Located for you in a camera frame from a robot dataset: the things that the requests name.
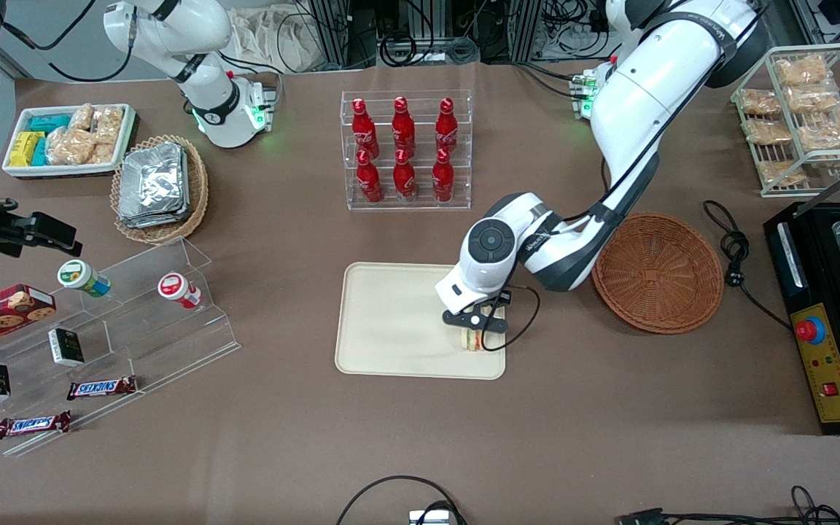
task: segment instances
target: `red cap bottle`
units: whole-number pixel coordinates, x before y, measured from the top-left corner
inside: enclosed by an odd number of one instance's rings
[[[365,101],[360,98],[354,99],[352,109],[354,111],[352,133],[356,136],[356,144],[359,145],[359,149],[369,152],[371,160],[377,159],[381,153],[378,147],[378,134],[374,129],[374,120],[371,119],[365,107]]]
[[[416,130],[414,130],[413,117],[407,110],[407,99],[402,96],[394,99],[391,132],[394,134],[394,148],[403,149],[407,152],[408,158],[413,158],[416,151]]]
[[[448,203],[453,200],[453,164],[449,163],[449,152],[441,147],[436,152],[436,163],[433,164],[433,193],[436,202]]]
[[[453,114],[453,99],[449,97],[440,100],[440,116],[436,119],[436,149],[443,149],[452,153],[456,150],[456,138],[459,124]]]
[[[406,150],[394,152],[394,188],[401,203],[413,203],[417,199],[416,177]]]
[[[381,187],[378,169],[371,163],[369,152],[360,149],[356,153],[356,160],[359,162],[359,168],[356,169],[356,176],[359,177],[359,188],[365,194],[368,202],[381,202],[384,199],[384,190]]]

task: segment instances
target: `black connector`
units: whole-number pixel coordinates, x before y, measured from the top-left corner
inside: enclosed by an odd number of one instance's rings
[[[609,32],[609,27],[607,27],[607,15],[604,13],[603,9],[593,9],[589,12],[589,27],[592,28],[594,33]]]
[[[618,518],[618,525],[666,525],[662,508],[650,508]]]

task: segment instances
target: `brown woven basket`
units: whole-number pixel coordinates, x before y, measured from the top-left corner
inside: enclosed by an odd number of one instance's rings
[[[190,206],[193,212],[184,222],[160,224],[160,226],[141,229],[128,228],[116,219],[116,228],[133,241],[157,245],[176,237],[189,236],[200,225],[203,215],[206,215],[206,205],[209,202],[209,177],[206,175],[206,166],[203,165],[203,159],[200,159],[200,153],[197,153],[196,147],[190,141],[179,136],[163,134],[163,136],[153,136],[151,139],[139,142],[131,147],[131,150],[147,149],[167,140],[176,142],[187,150],[187,176],[190,178]],[[119,215],[119,186],[122,169],[121,164],[116,166],[116,173],[112,176],[112,193],[109,196],[109,203],[116,215]]]
[[[715,250],[685,222],[634,213],[602,250],[592,279],[622,319],[654,333],[683,333],[714,315],[724,290]]]

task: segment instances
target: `beige tray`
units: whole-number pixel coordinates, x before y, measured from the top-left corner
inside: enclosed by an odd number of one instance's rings
[[[368,376],[500,378],[504,350],[464,350],[461,329],[443,324],[446,307],[433,286],[451,268],[352,263],[343,280],[336,368]],[[504,335],[488,343],[503,345]]]

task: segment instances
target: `brown table surface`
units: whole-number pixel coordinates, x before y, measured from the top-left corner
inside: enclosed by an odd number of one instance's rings
[[[609,523],[651,506],[773,516],[788,511],[793,484],[840,511],[840,437],[819,436],[793,336],[737,290],[702,328],[670,336],[628,326],[591,284],[543,293],[496,381],[336,370],[347,265],[454,263],[470,224],[507,193],[533,190],[563,215],[584,209],[602,190],[600,154],[569,102],[507,66],[286,84],[273,133],[240,149],[205,140],[170,81],[16,84],[20,109],[124,102],[142,117],[138,139],[197,146],[211,197],[190,240],[214,260],[209,286],[243,348],[26,456],[0,455],[0,525],[332,523],[357,489],[392,474],[443,484],[473,524]],[[456,87],[475,96],[472,209],[348,211],[341,91]],[[787,202],[757,194],[728,93],[706,90],[677,117],[636,210],[686,220],[717,246],[701,202],[725,203],[751,238],[750,289],[782,313],[761,223]],[[72,223],[96,266],[147,248],[114,229],[109,184],[0,173],[0,195]],[[0,256],[0,289],[54,289],[65,259]],[[533,284],[526,272],[516,280]],[[516,308],[511,323],[527,315]],[[347,522],[404,523],[434,499],[408,482],[379,486]]]

